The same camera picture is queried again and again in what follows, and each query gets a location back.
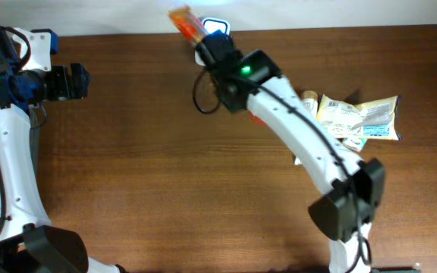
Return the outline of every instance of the white wall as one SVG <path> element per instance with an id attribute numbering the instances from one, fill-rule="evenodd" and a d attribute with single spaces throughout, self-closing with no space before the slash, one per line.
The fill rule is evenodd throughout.
<path id="1" fill-rule="evenodd" d="M 61 36 L 168 33 L 177 0 L 0 0 L 0 25 Z M 437 0 L 189 0 L 199 16 L 232 30 L 437 24 Z"/>

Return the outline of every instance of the white panel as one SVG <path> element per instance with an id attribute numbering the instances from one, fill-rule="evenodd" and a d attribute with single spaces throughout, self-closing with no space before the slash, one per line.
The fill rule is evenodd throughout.
<path id="1" fill-rule="evenodd" d="M 61 36 L 176 32 L 176 0 L 0 0 L 0 25 L 49 27 Z M 437 24 L 437 0 L 189 0 L 232 30 Z"/>
<path id="2" fill-rule="evenodd" d="M 30 155 L 30 119 L 11 105 L 0 109 L 0 165 L 5 185 L 6 221 L 0 241 L 21 234 L 25 224 L 52 225 L 39 198 Z"/>
<path id="3" fill-rule="evenodd" d="M 87 273 L 120 273 L 119 268 L 114 265 L 104 265 L 89 257 L 89 270 Z"/>

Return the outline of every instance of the black bracket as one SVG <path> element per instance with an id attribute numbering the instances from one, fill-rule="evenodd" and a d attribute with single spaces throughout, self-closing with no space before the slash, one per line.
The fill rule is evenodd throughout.
<path id="1" fill-rule="evenodd" d="M 19 250 L 21 243 L 25 250 Z M 0 242 L 0 273 L 87 273 L 88 269 L 87 251 L 73 231 L 28 224 L 22 234 Z"/>
<path id="2" fill-rule="evenodd" d="M 365 164 L 352 180 L 333 182 L 333 190 L 314 202 L 309 208 L 316 226 L 331 240 L 347 242 L 357 230 L 357 210 L 351 187 L 357 192 L 357 204 L 362 223 L 370 223 L 376 215 L 384 193 L 385 169 L 376 158 Z"/>
<path id="3" fill-rule="evenodd" d="M 244 57 L 232 38 L 219 30 L 205 37 L 195 49 L 214 79 L 215 94 L 230 112 L 247 109 L 249 94 L 258 92 L 256 85 L 281 76 L 279 67 L 264 52 L 256 50 Z"/>

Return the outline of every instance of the orange object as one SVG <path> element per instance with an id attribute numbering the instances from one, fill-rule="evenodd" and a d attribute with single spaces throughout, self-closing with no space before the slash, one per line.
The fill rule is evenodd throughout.
<path id="1" fill-rule="evenodd" d="M 261 124 L 261 125 L 267 126 L 267 123 L 266 123 L 265 121 L 263 121 L 262 119 L 256 117 L 256 116 L 255 116 L 251 111 L 249 111 L 249 115 L 250 115 L 250 117 L 251 117 L 255 122 L 257 122 L 258 124 Z"/>
<path id="2" fill-rule="evenodd" d="M 203 24 L 191 13 L 190 7 L 170 11 L 168 16 L 180 32 L 194 44 L 201 42 L 208 35 Z"/>

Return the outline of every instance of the blue label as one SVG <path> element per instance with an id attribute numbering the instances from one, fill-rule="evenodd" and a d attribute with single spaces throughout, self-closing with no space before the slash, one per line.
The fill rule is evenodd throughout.
<path id="1" fill-rule="evenodd" d="M 388 124 L 365 125 L 363 127 L 364 136 L 383 137 L 383 136 L 388 136 L 388 133 L 389 133 Z"/>

